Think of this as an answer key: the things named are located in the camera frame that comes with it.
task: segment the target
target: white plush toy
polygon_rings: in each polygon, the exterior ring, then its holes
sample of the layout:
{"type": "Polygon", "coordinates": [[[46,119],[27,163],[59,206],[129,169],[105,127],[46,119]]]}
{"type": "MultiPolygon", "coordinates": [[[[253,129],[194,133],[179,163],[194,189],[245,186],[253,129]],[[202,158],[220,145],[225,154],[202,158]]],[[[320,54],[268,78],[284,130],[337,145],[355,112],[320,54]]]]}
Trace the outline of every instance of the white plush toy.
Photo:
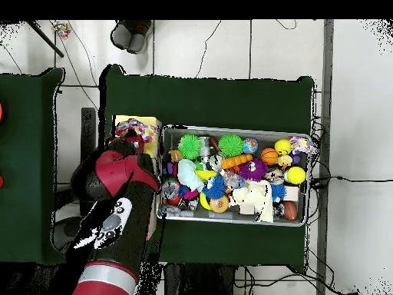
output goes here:
{"type": "Polygon", "coordinates": [[[273,222],[272,188],[268,181],[246,181],[244,187],[233,190],[230,207],[250,204],[254,206],[257,222],[273,222]]]}

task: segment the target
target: gray tray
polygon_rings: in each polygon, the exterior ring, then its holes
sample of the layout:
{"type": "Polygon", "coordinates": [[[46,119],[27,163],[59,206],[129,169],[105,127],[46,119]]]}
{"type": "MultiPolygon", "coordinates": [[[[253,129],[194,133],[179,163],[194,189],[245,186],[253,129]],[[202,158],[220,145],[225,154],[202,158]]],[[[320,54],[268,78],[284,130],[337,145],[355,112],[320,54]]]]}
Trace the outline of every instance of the gray tray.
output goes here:
{"type": "MultiPolygon", "coordinates": [[[[203,127],[191,127],[191,126],[176,126],[166,125],[162,128],[160,133],[160,158],[170,150],[177,149],[177,145],[180,142],[180,138],[184,134],[195,134],[197,136],[214,136],[219,140],[225,134],[238,134],[242,139],[251,137],[258,141],[258,151],[253,155],[259,157],[260,152],[263,148],[274,148],[274,144],[281,138],[288,138],[292,136],[303,137],[311,141],[310,136],[307,134],[293,134],[285,132],[271,132],[271,131],[252,131],[252,130],[240,130],[240,129],[222,129],[222,128],[203,128],[203,127]]],[[[218,223],[231,223],[231,224],[255,224],[257,225],[275,225],[275,226],[288,226],[288,227],[299,227],[306,222],[305,212],[309,209],[309,171],[311,164],[311,154],[301,153],[300,162],[295,166],[300,166],[306,171],[306,180],[299,186],[299,200],[297,202],[298,215],[294,221],[286,219],[275,219],[272,223],[268,222],[255,222],[255,215],[242,215],[239,214],[238,206],[229,208],[226,212],[232,212],[232,217],[228,217],[228,214],[212,213],[210,210],[206,210],[198,204],[198,207],[193,213],[193,217],[169,217],[168,220],[194,220],[194,221],[208,221],[218,223]]],[[[160,195],[156,199],[156,209],[160,205],[160,195]]]]}

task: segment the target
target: green cloth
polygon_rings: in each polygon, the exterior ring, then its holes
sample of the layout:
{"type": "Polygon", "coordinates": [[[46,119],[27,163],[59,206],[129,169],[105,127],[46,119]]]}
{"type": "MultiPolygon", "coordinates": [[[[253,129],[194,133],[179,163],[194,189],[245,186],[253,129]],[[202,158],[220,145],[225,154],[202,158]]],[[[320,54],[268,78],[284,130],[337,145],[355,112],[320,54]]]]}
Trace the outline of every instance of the green cloth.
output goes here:
{"type": "Polygon", "coordinates": [[[54,93],[64,71],[0,74],[0,261],[58,264],[52,246],[54,93]]]}
{"type": "MultiPolygon", "coordinates": [[[[163,124],[309,134],[313,81],[218,80],[124,75],[108,66],[105,136],[116,114],[154,116],[163,124]]],[[[161,221],[148,250],[157,251],[161,221]]],[[[160,260],[178,263],[290,265],[303,270],[305,226],[278,227],[168,220],[160,260]]]]}

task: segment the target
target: green spiky ball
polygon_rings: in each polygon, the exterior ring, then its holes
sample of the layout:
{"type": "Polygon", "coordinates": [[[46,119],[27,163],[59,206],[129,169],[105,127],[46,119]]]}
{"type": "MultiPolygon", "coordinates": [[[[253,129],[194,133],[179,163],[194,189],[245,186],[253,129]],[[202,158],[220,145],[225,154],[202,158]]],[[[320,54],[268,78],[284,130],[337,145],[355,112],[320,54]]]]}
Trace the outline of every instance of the green spiky ball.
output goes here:
{"type": "Polygon", "coordinates": [[[236,134],[226,134],[220,138],[218,147],[225,157],[238,156],[243,152],[243,141],[242,138],[236,134]]]}
{"type": "Polygon", "coordinates": [[[180,139],[179,151],[187,160],[197,158],[200,156],[200,139],[195,134],[185,134],[180,139]]]}

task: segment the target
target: metal pole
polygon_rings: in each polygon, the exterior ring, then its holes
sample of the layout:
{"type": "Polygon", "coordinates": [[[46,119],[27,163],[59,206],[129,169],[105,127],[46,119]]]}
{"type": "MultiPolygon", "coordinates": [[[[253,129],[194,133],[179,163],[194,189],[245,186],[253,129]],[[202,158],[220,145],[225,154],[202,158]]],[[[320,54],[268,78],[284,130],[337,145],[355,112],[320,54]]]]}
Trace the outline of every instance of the metal pole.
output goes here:
{"type": "MultiPolygon", "coordinates": [[[[322,112],[321,124],[325,128],[325,136],[321,142],[320,161],[329,168],[330,155],[330,111],[332,103],[332,71],[333,71],[333,19],[325,19],[325,47],[323,55],[323,81],[322,81],[322,112]]],[[[329,173],[322,164],[319,165],[319,177],[328,177],[329,173]]],[[[326,247],[328,231],[328,187],[320,190],[319,217],[318,217],[318,244],[316,271],[326,281],[326,247]]],[[[317,281],[318,292],[316,295],[325,294],[325,284],[317,281]]]]}
{"type": "Polygon", "coordinates": [[[40,35],[40,36],[44,39],[44,41],[46,41],[46,42],[49,44],[49,46],[50,46],[51,48],[54,49],[54,51],[55,51],[58,55],[60,55],[60,58],[63,58],[63,57],[64,57],[63,52],[61,52],[61,51],[56,47],[56,45],[53,44],[53,42],[48,38],[48,36],[45,35],[44,32],[43,32],[34,22],[27,22],[27,23],[30,25],[31,28],[33,28],[33,29],[37,32],[38,35],[40,35]]]}

